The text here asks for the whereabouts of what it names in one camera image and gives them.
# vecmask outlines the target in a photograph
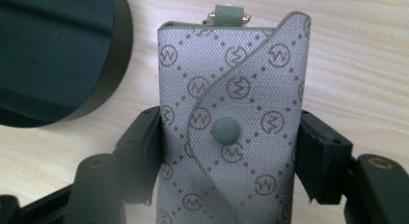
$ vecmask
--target circular logo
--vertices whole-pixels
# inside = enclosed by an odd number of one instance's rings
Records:
[[[250,82],[244,76],[234,77],[228,83],[228,94],[230,98],[242,99],[250,92]]]
[[[291,218],[291,213],[292,213],[292,201],[288,201],[282,209],[282,218],[284,220],[288,220]]]
[[[278,133],[283,129],[285,120],[283,116],[277,111],[270,111],[262,117],[262,129],[268,133]]]
[[[190,126],[195,129],[205,129],[210,124],[210,120],[210,112],[205,108],[199,107],[192,114]]]
[[[159,53],[160,63],[164,67],[169,67],[177,60],[177,49],[170,44],[163,46]]]
[[[198,98],[200,94],[207,88],[208,81],[202,77],[197,76],[192,78],[187,85],[187,91],[193,98]]]
[[[261,175],[256,179],[255,191],[258,195],[266,196],[271,194],[276,188],[277,183],[271,175]]]
[[[310,36],[310,29],[311,29],[311,19],[309,17],[306,17],[306,20],[304,20],[304,33],[306,34],[306,37]]]
[[[222,148],[222,157],[228,163],[236,163],[243,157],[243,147],[238,143],[225,145]]]
[[[187,194],[183,197],[183,205],[191,211],[200,210],[204,205],[202,197],[195,193]]]
[[[162,168],[160,169],[160,175],[164,180],[169,180],[174,175],[171,165],[164,162],[162,164]]]
[[[288,47],[282,43],[277,43],[272,46],[268,53],[271,55],[268,61],[273,67],[283,68],[289,62],[290,54]]]
[[[212,29],[193,29],[193,33],[199,38],[208,37],[213,32],[214,30]]]
[[[233,67],[246,56],[247,52],[242,46],[231,47],[225,54],[225,60],[230,67]]]
[[[169,213],[164,210],[159,210],[156,217],[157,224],[172,224],[172,218]]]
[[[175,120],[174,109],[172,109],[172,107],[170,107],[168,105],[163,105],[162,106],[161,115],[162,115],[162,122],[166,126],[171,125]]]
[[[300,101],[303,100],[303,96],[304,96],[304,81],[301,82],[301,84],[298,86],[298,98],[300,99]]]
[[[184,152],[187,154],[187,156],[193,158],[192,152],[190,151],[190,144],[188,142],[184,144]]]

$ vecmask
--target table surface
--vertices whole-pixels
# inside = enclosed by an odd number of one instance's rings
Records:
[[[72,183],[87,156],[111,153],[138,114],[159,104],[157,28],[169,20],[199,23],[226,2],[245,7],[248,26],[275,27],[291,11],[309,14],[303,108],[351,140],[354,156],[381,154],[408,171],[409,0],[128,0],[134,43],[118,90],[75,121],[0,126],[0,194],[27,205]],[[154,223],[154,209],[126,206],[128,223]],[[298,180],[292,215],[292,223],[345,222],[343,205],[310,203]]]

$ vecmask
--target key pouch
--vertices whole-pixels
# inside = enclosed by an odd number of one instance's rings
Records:
[[[157,223],[290,223],[310,18],[223,27],[231,14],[158,30]]]

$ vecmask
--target light wooden table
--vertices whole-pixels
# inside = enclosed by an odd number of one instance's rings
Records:
[[[291,11],[311,30],[303,108],[346,136],[355,156],[381,154],[409,170],[409,0],[128,0],[130,64],[117,92],[76,121],[30,129],[0,126],[0,194],[27,205],[69,183],[78,163],[111,153],[138,114],[158,105],[156,30],[201,22],[216,4],[245,7],[249,26],[274,27]],[[343,206],[309,203],[297,180],[293,223],[344,223]],[[155,207],[128,206],[128,223],[154,223]]]

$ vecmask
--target monogram pattern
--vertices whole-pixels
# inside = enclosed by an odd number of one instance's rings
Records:
[[[158,32],[164,163],[156,223],[290,223],[311,20]],[[210,130],[240,124],[222,146]]]

